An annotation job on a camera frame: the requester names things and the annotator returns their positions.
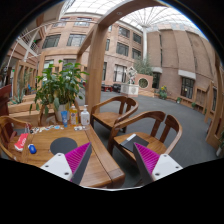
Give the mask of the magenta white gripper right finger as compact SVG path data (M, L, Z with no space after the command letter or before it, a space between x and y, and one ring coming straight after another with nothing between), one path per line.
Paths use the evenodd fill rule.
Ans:
M159 155L141 144L135 143L133 152L145 185L182 169L168 154Z

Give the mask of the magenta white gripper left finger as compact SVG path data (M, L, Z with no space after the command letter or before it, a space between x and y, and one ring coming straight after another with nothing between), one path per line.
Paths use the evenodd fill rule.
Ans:
M88 142L73 149L67 154L57 153L42 165L41 168L49 173L79 185L83 178L91 153L92 145Z

